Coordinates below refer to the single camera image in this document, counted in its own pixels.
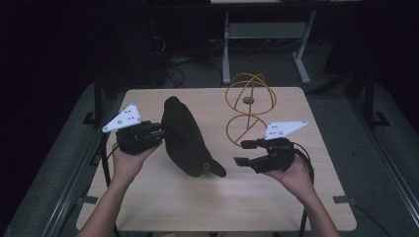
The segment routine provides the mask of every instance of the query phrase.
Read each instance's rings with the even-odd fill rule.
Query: gray floor
[[[294,44],[271,50],[275,53],[264,51],[231,57],[231,75],[260,73],[271,87],[297,86],[310,91],[335,77],[322,73],[329,48],[328,44],[314,43],[308,46],[303,61],[312,80],[310,85],[303,85],[299,80],[291,56]],[[211,61],[220,68],[220,56],[212,57]],[[221,78],[213,64],[195,61],[178,66],[186,76],[184,86],[218,87]],[[397,191],[382,159],[382,152],[360,116],[358,106],[362,103],[362,96],[355,101],[347,99],[343,94],[346,85],[342,83],[319,96],[307,96],[343,189],[349,198],[354,198],[392,236],[419,236],[418,226]],[[162,88],[173,88],[173,83],[167,80]],[[116,114],[123,97],[124,94],[116,100],[104,98],[107,118]],[[378,127],[375,134],[380,137],[406,183],[417,196],[419,136],[398,111],[389,94],[379,85],[376,85],[375,109],[383,112],[390,123],[390,126]],[[82,124],[86,114],[93,111],[93,87],[90,86],[81,96],[46,157],[10,225],[8,236],[74,236],[77,233],[75,222],[81,205],[73,203],[89,187],[98,169],[90,163],[99,145],[100,132],[93,125]],[[67,188],[72,192],[65,193]],[[354,231],[342,233],[343,236],[385,236],[358,209],[353,207],[353,211],[358,226]],[[145,235],[122,233],[122,236]],[[296,236],[296,233],[281,235]]]

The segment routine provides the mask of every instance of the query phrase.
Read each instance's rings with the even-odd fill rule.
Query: copper wire sculpture
[[[239,78],[243,78],[246,77],[247,80],[238,80]],[[243,88],[241,89],[239,95],[237,96],[237,99],[234,102],[234,105],[232,105],[229,101],[228,101],[228,92],[230,91],[231,88],[238,86],[238,85],[244,85]],[[253,109],[253,103],[255,101],[254,99],[254,89],[255,86],[257,87],[264,87],[267,92],[270,95],[271,98],[271,106],[263,111],[263,112],[256,112],[256,113],[252,113],[252,109]],[[237,106],[239,105],[239,101],[243,96],[244,91],[250,87],[250,97],[244,97],[242,99],[243,103],[248,105],[247,111],[240,111],[239,109],[237,109]],[[231,84],[230,86],[227,88],[227,90],[225,91],[225,101],[227,102],[227,104],[236,112],[240,113],[240,115],[233,117],[232,119],[230,119],[227,123],[227,126],[225,128],[225,132],[227,134],[228,139],[234,143],[237,146],[240,146],[240,142],[239,140],[258,122],[261,122],[265,128],[267,127],[266,123],[259,118],[258,116],[266,114],[267,112],[271,111],[275,105],[277,104],[277,96],[275,95],[274,91],[269,88],[267,86],[267,84],[264,82],[264,77],[261,74],[258,75],[253,75],[250,73],[240,73],[238,75],[236,75],[232,80],[231,80]],[[243,133],[241,133],[241,135],[239,135],[237,138],[233,139],[229,133],[229,126],[230,124],[238,119],[238,118],[243,118],[243,117],[247,117],[247,125],[246,125],[246,129],[243,131]]]

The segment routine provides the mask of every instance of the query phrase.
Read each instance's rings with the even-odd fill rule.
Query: table top
[[[278,102],[259,118],[269,121],[306,120],[308,125],[287,136],[309,153],[315,172],[315,188],[339,230],[353,230],[356,220],[347,203],[335,203],[333,197],[344,196],[339,178],[302,90],[297,87],[272,88]],[[238,88],[230,89],[227,100],[235,100]],[[256,158],[266,155],[258,148],[243,150],[226,135],[226,125],[239,115],[225,98],[225,88],[131,90],[122,108],[136,103],[143,120],[161,122],[166,99],[176,96],[194,115],[212,158],[226,170],[226,177],[203,173],[193,178],[168,157],[164,143],[145,161],[129,187],[117,225],[125,231],[279,231],[298,230],[302,205],[274,179],[247,167],[237,167],[234,157]],[[253,113],[271,106],[264,88],[255,88]],[[229,126],[230,134],[241,134],[245,120]],[[265,127],[255,125],[243,139],[262,138]],[[112,132],[108,152],[116,141]],[[113,161],[110,158],[111,175]],[[88,196],[100,198],[107,186],[99,166]],[[77,228],[81,228],[95,208],[84,203]]]

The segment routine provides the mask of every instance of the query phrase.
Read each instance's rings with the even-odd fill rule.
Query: forearm
[[[127,186],[111,182],[77,236],[112,236]]]
[[[340,236],[332,218],[318,196],[303,203],[313,236]]]

